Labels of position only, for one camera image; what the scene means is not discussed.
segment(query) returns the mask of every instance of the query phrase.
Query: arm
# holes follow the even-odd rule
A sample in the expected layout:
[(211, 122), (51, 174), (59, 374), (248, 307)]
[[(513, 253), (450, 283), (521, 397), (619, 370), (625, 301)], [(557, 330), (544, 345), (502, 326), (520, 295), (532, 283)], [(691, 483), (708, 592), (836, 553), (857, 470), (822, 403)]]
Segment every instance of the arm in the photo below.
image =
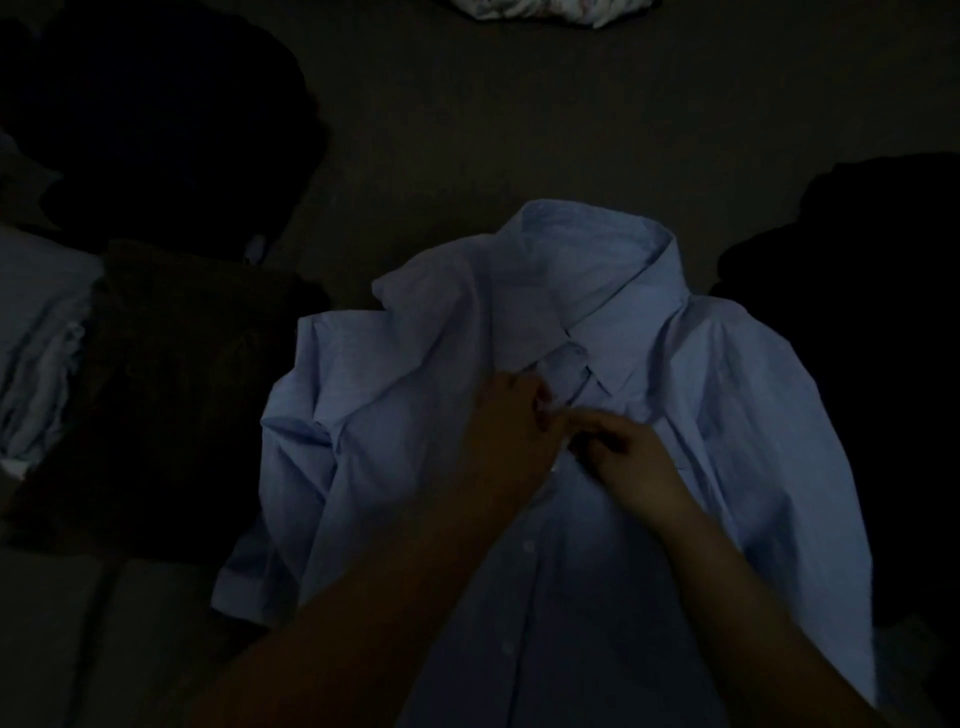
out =
[(652, 427), (570, 414), (589, 470), (663, 544), (701, 652), (736, 725), (882, 726), (700, 508)]
[(467, 430), (458, 488), (233, 663), (195, 728), (392, 726), (493, 542), (550, 471), (565, 417), (534, 376), (497, 375)]

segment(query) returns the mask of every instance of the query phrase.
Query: dark clothing pile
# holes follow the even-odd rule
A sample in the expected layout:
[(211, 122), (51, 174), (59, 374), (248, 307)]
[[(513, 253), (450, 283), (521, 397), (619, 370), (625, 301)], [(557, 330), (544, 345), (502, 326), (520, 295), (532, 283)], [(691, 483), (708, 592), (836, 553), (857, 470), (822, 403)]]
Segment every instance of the dark clothing pile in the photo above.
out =
[(5, 518), (27, 547), (219, 565), (259, 508), (260, 414), (297, 319), (328, 300), (140, 243), (104, 265), (68, 431)]
[(816, 379), (853, 469), (878, 624), (956, 585), (945, 253), (957, 200), (960, 155), (838, 164), (795, 224), (726, 251), (710, 291), (782, 334)]
[(326, 134), (296, 58), (193, 0), (70, 0), (3, 57), (7, 131), (62, 172), (47, 217), (99, 253), (130, 238), (240, 259), (278, 236)]

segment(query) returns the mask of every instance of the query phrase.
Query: person's left hand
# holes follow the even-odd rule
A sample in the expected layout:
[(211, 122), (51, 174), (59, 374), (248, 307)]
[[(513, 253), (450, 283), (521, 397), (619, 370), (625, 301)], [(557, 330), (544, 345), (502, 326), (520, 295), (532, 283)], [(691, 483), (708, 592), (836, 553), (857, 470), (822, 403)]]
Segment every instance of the person's left hand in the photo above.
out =
[(526, 503), (537, 491), (564, 444), (567, 416), (540, 408), (553, 396), (536, 375), (497, 373), (477, 395), (464, 435), (465, 475), (492, 494)]

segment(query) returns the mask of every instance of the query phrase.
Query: light blue button-up shirt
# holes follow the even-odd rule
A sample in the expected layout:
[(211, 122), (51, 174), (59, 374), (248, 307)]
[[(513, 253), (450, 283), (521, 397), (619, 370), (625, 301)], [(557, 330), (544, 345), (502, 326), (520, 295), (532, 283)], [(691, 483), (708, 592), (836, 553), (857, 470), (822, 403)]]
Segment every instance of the light blue button-up shirt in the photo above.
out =
[[(262, 516), (221, 572), (217, 609), (274, 623), (331, 584), (446, 482), (479, 384), (532, 368), (562, 402), (651, 424), (693, 496), (873, 700), (870, 551), (817, 388), (737, 304), (690, 294), (669, 231), (535, 202), (373, 289), (383, 311), (300, 321), (263, 416)], [(725, 720), (660, 546), (564, 452), (474, 575), (399, 724)]]

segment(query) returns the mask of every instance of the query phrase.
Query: hand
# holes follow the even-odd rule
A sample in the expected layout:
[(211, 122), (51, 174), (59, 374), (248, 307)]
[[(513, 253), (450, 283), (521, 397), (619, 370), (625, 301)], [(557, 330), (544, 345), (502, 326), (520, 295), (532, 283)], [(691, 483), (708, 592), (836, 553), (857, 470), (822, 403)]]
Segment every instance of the hand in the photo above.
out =
[(526, 503), (546, 479), (567, 434), (564, 412), (540, 410), (552, 399), (539, 376), (494, 375), (477, 395), (464, 436), (461, 462), (468, 478)]
[(592, 409), (567, 410), (567, 416), (578, 431), (570, 449), (654, 533), (682, 521), (691, 507), (700, 510), (651, 426)]

